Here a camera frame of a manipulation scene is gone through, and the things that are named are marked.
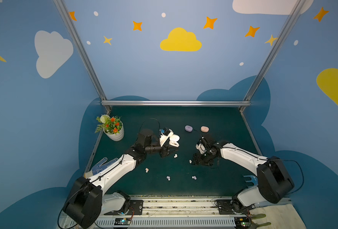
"flower pot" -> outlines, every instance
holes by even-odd
[[[107,134],[105,132],[105,127],[103,128],[103,131],[113,141],[120,141],[120,140],[123,139],[123,136],[124,136],[123,123],[122,123],[122,129],[120,130],[119,133],[116,133],[116,134]]]

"blue wall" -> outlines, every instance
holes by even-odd
[[[329,13],[319,22],[322,7]],[[316,82],[329,68],[338,69],[338,1],[314,0],[244,111],[265,156],[301,164],[305,185],[290,197],[308,229],[337,227],[330,222],[338,218],[338,105]],[[298,168],[287,167],[300,185]]]
[[[287,18],[238,13],[228,0],[65,2],[108,99],[242,100],[251,81],[241,94],[223,91],[257,75],[271,49],[265,42],[277,37]],[[213,30],[203,29],[206,17],[217,18]],[[133,30],[133,21],[142,22],[142,31]],[[250,26],[260,28],[245,37]],[[161,41],[177,27],[193,32],[201,49],[162,50]]]
[[[38,74],[40,30],[71,40],[52,0],[0,2],[0,228],[56,227],[104,112],[75,48],[50,78]]]

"robotic arm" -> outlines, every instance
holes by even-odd
[[[233,196],[229,204],[221,200],[223,209],[240,213],[252,209],[254,203],[269,201],[276,204],[295,186],[282,160],[275,156],[259,156],[228,141],[215,141],[210,135],[202,136],[196,144],[196,149],[198,152],[193,155],[192,164],[212,166],[216,157],[222,157],[239,164],[258,177],[258,185],[241,190]]]
[[[173,135],[173,131],[166,128],[160,131],[159,140],[153,131],[142,130],[135,144],[120,158],[106,164],[98,163],[96,169],[85,173],[85,177],[78,178],[62,210],[84,229],[90,227],[101,214],[111,211],[119,211],[121,215],[127,214],[130,206],[128,195],[122,191],[111,195],[104,194],[121,177],[141,164],[147,153],[159,153],[161,158],[164,158],[176,151],[179,144],[171,144],[172,140],[168,139]]]

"potted plant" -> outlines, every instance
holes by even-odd
[[[113,141],[119,141],[124,136],[123,123],[118,116],[109,117],[108,115],[102,115],[97,117],[99,124],[95,130],[96,133],[103,130],[103,132]]]

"work glove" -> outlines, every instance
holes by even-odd
[[[108,168],[110,165],[112,165],[113,163],[115,163],[116,161],[118,161],[118,158],[114,158],[113,160],[107,162],[108,158],[103,158],[102,160],[100,160],[97,164],[95,164],[91,170],[87,173],[84,174],[85,178],[89,178],[91,176],[97,175],[98,173],[100,173],[101,171],[105,170],[106,168]]]

